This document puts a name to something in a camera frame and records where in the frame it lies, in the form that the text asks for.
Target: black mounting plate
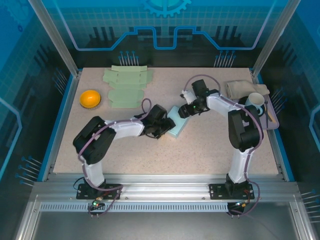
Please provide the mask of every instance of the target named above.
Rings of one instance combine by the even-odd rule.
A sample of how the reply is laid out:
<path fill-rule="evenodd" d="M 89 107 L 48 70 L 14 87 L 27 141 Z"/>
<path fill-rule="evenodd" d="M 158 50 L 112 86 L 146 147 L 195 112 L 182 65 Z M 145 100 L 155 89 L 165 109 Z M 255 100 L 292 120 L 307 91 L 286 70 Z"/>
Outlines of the black mounting plate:
<path fill-rule="evenodd" d="M 115 187 L 118 187 L 118 186 L 121 186 L 121 184 L 105 184 L 104 188 L 105 189 L 112 189 L 112 188 L 115 188 Z M 78 200 L 95 200 L 99 196 L 97 196 L 95 194 L 92 194 L 91 190 L 92 190 L 92 188 L 88 184 L 81 183 L 81 184 L 78 185 L 78 191 L 76 193 L 76 197 L 75 198 L 78 199 Z M 107 195 L 103 196 L 103 200 L 113 200 L 113 199 L 115 199 L 118 191 L 119 190 L 114 190 L 114 191 L 109 192 Z"/>
<path fill-rule="evenodd" d="M 252 188 L 252 184 L 248 184 L 247 186 L 248 186 L 247 187 L 248 189 L 246 190 L 248 190 L 249 192 L 252 191 L 249 194 L 249 198 L 251 200 L 255 199 L 255 193 Z M 233 197 L 230 197 L 224 183 L 209 184 L 209 193 L 210 193 L 211 200 L 247 200 L 248 199 L 248 196 L 243 191 L 234 192 Z"/>

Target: beige towel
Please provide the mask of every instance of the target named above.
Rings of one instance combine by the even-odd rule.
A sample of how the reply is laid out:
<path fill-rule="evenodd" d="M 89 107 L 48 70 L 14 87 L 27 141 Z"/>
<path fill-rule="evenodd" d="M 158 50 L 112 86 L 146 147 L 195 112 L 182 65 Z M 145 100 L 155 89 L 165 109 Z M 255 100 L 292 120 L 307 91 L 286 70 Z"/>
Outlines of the beige towel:
<path fill-rule="evenodd" d="M 229 81 L 226 83 L 226 93 L 230 99 L 241 99 L 252 93 L 268 95 L 270 91 L 264 84 L 253 84 L 246 80 Z"/>

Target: table surface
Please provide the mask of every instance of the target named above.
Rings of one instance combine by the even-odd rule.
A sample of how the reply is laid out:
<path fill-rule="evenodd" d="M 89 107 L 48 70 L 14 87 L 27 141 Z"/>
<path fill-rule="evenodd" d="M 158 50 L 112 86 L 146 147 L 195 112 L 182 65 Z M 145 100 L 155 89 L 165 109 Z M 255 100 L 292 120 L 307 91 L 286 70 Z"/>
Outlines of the table surface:
<path fill-rule="evenodd" d="M 226 82 L 247 80 L 252 82 L 248 68 L 150 68 L 154 70 L 152 82 L 144 89 L 144 97 L 169 112 L 173 106 L 185 101 L 180 97 L 186 81 L 197 74 L 215 77 L 226 95 Z M 122 120 L 142 113 L 141 108 L 111 108 L 108 91 L 112 89 L 103 81 L 104 68 L 84 68 L 79 80 L 72 108 L 63 134 L 53 172 L 81 173 L 82 168 L 72 145 L 75 136 L 94 116 L 105 120 Z M 209 89 L 216 84 L 204 77 Z M 100 105 L 93 110 L 79 104 L 82 92 L 93 89 L 101 94 Z M 228 137 L 228 121 L 215 111 L 189 119 L 177 139 L 164 135 L 160 139 L 146 136 L 126 137 L 112 142 L 102 160 L 105 174 L 226 174 L 233 156 Z M 267 132 L 261 146 L 252 157 L 250 174 L 276 175 L 273 151 Z"/>

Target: white cup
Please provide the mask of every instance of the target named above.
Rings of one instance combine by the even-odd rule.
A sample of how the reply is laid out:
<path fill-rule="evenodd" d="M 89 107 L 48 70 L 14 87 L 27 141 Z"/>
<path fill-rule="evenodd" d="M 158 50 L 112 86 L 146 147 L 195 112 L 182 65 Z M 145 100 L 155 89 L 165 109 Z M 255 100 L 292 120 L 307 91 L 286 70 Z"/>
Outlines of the white cup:
<path fill-rule="evenodd" d="M 265 98 L 260 93 L 253 92 L 251 93 L 247 100 L 245 101 L 245 105 L 253 105 L 258 110 L 258 115 L 263 113 L 262 105 L 265 103 Z"/>

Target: orange bowl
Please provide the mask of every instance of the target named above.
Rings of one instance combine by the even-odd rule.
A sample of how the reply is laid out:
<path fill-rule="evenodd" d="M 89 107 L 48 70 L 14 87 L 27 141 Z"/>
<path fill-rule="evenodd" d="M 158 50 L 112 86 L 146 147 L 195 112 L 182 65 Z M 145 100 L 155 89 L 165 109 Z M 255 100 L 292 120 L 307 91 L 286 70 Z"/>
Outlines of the orange bowl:
<path fill-rule="evenodd" d="M 95 90 L 87 90 L 81 94 L 79 101 L 82 107 L 92 109 L 99 105 L 101 96 Z"/>

